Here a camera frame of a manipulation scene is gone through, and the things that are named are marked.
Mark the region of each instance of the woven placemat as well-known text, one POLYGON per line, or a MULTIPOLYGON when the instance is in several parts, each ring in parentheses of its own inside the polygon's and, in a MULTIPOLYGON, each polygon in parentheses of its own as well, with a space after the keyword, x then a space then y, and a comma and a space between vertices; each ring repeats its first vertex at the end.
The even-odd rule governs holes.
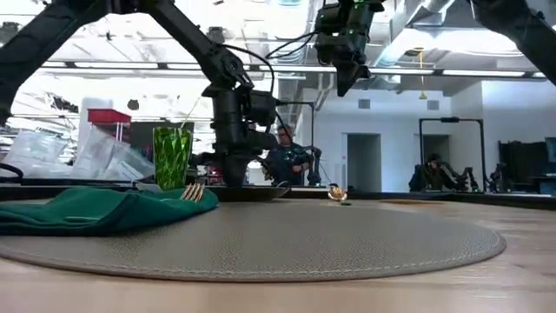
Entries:
POLYGON ((0 236, 0 256, 114 276, 309 282, 444 270, 506 247, 499 234, 471 223, 375 205, 221 203, 186 222, 127 236, 0 236))

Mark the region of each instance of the fork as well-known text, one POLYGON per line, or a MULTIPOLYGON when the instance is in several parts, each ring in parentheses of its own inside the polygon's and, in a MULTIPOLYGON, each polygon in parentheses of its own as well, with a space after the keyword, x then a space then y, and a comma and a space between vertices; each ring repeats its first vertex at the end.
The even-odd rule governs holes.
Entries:
POLYGON ((202 193, 204 191, 205 191, 204 183, 193 183, 187 186, 185 191, 183 191, 180 199, 198 203, 201 201, 202 193))

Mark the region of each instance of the table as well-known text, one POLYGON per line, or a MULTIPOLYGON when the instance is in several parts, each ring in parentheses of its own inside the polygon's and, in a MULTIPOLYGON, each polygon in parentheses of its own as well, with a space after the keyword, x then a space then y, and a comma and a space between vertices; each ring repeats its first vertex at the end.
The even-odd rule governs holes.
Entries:
POLYGON ((556 213, 467 203, 366 201, 498 230, 500 255, 415 276, 340 283, 179 283, 94 276, 0 259, 0 311, 9 313, 554 312, 556 213))

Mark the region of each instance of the green drinking glass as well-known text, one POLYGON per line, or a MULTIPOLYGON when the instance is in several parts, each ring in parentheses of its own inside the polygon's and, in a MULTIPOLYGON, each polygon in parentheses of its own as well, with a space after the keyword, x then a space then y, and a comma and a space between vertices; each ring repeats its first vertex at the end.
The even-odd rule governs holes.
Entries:
POLYGON ((185 187, 193 135, 189 130, 157 127, 153 130, 155 179, 162 190, 185 187))

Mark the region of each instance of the person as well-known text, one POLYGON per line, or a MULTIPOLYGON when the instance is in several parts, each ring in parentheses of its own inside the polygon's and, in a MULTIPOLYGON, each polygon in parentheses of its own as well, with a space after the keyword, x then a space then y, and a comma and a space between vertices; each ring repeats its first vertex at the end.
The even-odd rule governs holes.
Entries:
POLYGON ((278 128, 278 146, 268 152, 265 158, 268 172, 264 166, 262 172, 266 179, 273 179, 273 185, 302 186, 304 173, 308 170, 311 156, 299 144, 292 142, 294 133, 290 126, 278 128))
POLYGON ((415 173, 409 181, 409 190, 412 192, 423 190, 449 190, 457 188, 456 183, 444 170, 440 168, 442 159, 438 153, 431 154, 423 166, 415 166, 415 173))

